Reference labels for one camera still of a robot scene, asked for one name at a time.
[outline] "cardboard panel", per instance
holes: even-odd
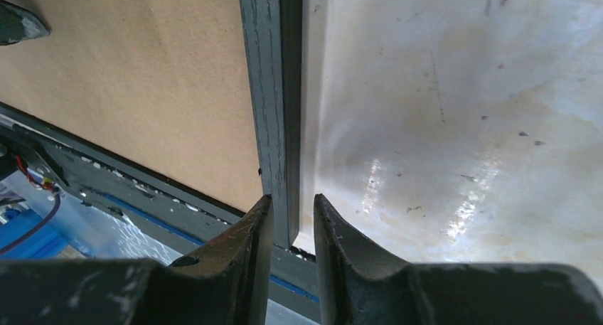
[[[241,210],[261,196],[239,0],[8,0],[0,100]]]

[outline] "electrical wire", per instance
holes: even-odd
[[[50,221],[52,219],[52,217],[54,217],[54,215],[57,213],[57,211],[60,207],[60,196],[59,196],[58,189],[55,189],[53,191],[53,196],[55,199],[55,204],[53,206],[53,209],[50,211],[50,213],[48,215],[46,215],[46,217],[44,219],[42,219],[38,224],[36,224],[33,228],[31,228],[27,233],[24,233],[21,237],[19,237],[18,239],[14,240],[11,243],[9,243],[4,248],[0,249],[0,256],[6,254],[9,250],[14,249],[17,245],[20,245],[25,240],[30,238],[33,234],[35,234],[38,230],[40,230],[44,225],[46,225],[46,223],[48,223],[48,221]]]
[[[38,232],[38,230],[40,230],[44,225],[46,225],[46,223],[48,223],[54,217],[54,215],[57,213],[57,211],[60,207],[59,189],[56,188],[54,186],[54,184],[52,184],[52,183],[45,183],[44,179],[42,180],[42,182],[43,182],[42,184],[38,183],[33,178],[33,176],[27,171],[27,168],[23,164],[23,160],[21,159],[21,157],[20,156],[15,156],[15,157],[17,160],[17,166],[19,167],[19,170],[23,174],[25,174],[25,177],[27,178],[29,183],[35,187],[44,188],[44,189],[50,191],[50,193],[54,197],[55,203],[54,203],[52,210],[50,210],[50,213],[48,215],[46,215],[46,217],[43,218],[38,224],[36,224],[33,228],[31,228],[27,233],[24,233],[21,237],[17,238],[13,242],[9,243],[8,245],[6,245],[2,249],[0,249],[0,256],[2,256],[4,254],[6,254],[7,252],[9,252],[10,250],[14,249],[17,245],[20,245],[25,240],[30,238],[33,234]]]
[[[35,188],[44,188],[46,190],[52,191],[52,189],[54,188],[53,184],[44,183],[44,181],[42,181],[42,184],[38,183],[34,179],[34,177],[29,173],[29,171],[27,171],[27,167],[23,163],[23,159],[21,159],[21,156],[15,156],[15,158],[17,159],[17,166],[19,168],[19,171],[21,171],[25,175],[25,177],[27,177],[27,180],[31,185],[33,185]]]

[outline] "vertical metal bar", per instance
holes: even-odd
[[[274,205],[274,243],[299,231],[302,0],[240,0],[265,194]]]

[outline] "shiny reflective surface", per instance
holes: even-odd
[[[603,289],[603,0],[306,0],[312,198],[412,262],[565,262]]]

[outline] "blue object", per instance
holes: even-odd
[[[11,220],[0,226],[0,248],[11,244],[42,221],[42,217],[32,210],[10,214]],[[47,224],[0,258],[43,259],[55,257],[67,244],[68,241],[52,225]]]
[[[13,218],[17,217],[20,214],[21,214],[21,211],[17,210],[17,209],[6,209],[6,211],[4,211],[4,217],[7,220],[12,220]]]

